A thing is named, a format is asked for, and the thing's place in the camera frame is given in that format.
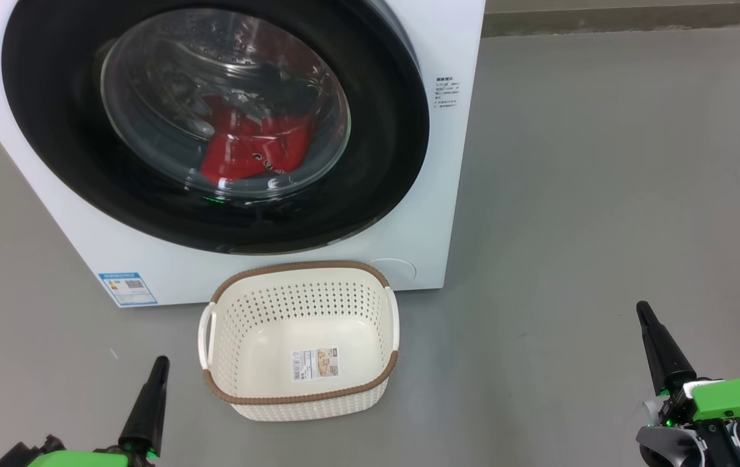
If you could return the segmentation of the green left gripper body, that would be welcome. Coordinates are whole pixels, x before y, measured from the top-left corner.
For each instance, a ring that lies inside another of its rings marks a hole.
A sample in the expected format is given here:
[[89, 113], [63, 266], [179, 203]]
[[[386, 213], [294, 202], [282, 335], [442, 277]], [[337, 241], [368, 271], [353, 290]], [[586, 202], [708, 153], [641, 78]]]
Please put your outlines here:
[[150, 467], [147, 457], [120, 446], [95, 450], [55, 450], [35, 458], [26, 467]]

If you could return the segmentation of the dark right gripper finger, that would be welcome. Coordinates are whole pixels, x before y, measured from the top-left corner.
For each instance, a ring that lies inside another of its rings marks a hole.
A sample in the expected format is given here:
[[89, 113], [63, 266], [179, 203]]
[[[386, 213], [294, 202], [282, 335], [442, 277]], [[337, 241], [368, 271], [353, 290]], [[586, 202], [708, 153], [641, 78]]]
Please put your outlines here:
[[676, 394], [685, 383], [694, 381], [697, 373], [648, 301], [637, 302], [636, 313], [654, 392]]

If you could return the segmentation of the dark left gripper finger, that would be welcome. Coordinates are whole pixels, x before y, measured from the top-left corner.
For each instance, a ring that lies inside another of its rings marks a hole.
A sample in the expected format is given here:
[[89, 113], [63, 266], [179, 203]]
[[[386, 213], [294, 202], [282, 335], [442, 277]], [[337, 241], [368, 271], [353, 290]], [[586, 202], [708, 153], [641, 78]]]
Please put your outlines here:
[[130, 459], [160, 456], [170, 360], [160, 355], [130, 411], [118, 444]]

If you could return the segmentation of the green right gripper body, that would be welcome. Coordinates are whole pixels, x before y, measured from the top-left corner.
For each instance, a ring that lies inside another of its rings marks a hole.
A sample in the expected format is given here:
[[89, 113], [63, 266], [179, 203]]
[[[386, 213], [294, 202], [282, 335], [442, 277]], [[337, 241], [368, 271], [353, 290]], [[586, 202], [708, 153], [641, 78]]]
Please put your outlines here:
[[740, 467], [740, 378], [697, 379], [664, 396], [662, 467]]

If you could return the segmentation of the red basketball jersey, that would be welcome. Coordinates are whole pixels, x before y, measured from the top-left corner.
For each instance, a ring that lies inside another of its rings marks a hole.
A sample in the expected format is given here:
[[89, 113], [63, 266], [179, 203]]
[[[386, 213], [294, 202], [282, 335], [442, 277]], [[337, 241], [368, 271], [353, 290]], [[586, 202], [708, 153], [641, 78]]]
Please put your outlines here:
[[200, 173], [214, 186], [266, 173], [286, 174], [304, 162], [315, 132], [315, 113], [256, 119], [218, 95], [207, 95], [206, 101], [213, 135]]

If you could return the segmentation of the black round glass washer door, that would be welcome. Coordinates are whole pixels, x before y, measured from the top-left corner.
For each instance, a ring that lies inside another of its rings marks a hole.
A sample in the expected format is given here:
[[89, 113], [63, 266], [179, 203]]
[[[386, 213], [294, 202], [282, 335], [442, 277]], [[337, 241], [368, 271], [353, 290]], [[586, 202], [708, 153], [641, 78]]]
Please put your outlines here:
[[[221, 254], [322, 247], [387, 216], [425, 160], [429, 106], [387, 0], [19, 0], [1, 70], [26, 142], [133, 230]], [[207, 95], [315, 113], [304, 162], [219, 188]]]

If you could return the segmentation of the cream perforated laundry basket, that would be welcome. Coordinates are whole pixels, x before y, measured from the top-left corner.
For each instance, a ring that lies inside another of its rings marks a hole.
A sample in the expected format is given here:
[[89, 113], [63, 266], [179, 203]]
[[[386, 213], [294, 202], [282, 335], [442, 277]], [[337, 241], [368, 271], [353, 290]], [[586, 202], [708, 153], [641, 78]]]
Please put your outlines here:
[[[372, 266], [278, 264], [228, 278], [198, 325], [207, 387], [255, 422], [305, 422], [369, 410], [400, 347], [396, 295]], [[338, 348], [340, 375], [293, 381], [291, 352]]]

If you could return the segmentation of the printed label sticker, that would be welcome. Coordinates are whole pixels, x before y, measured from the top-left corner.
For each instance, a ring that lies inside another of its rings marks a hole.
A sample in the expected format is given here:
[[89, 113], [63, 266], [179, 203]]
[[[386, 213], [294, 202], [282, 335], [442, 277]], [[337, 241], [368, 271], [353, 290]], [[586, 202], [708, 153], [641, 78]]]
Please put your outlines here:
[[293, 381], [313, 381], [320, 378], [338, 377], [339, 349], [314, 348], [291, 352]]

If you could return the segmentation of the blue energy label sticker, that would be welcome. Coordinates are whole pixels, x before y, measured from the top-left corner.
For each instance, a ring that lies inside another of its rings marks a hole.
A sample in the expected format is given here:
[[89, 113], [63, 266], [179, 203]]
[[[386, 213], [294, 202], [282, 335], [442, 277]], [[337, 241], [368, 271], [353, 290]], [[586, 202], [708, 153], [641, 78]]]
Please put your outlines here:
[[98, 278], [118, 307], [158, 305], [157, 299], [139, 273], [99, 273]]

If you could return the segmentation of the round white filter cover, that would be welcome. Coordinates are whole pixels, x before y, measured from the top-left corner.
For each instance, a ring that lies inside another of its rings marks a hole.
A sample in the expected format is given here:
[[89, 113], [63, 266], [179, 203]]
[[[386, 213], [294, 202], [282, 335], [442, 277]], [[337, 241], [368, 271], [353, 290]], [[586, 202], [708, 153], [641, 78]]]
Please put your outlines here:
[[367, 264], [384, 275], [391, 289], [413, 289], [413, 281], [417, 275], [413, 264], [399, 258], [378, 258]]

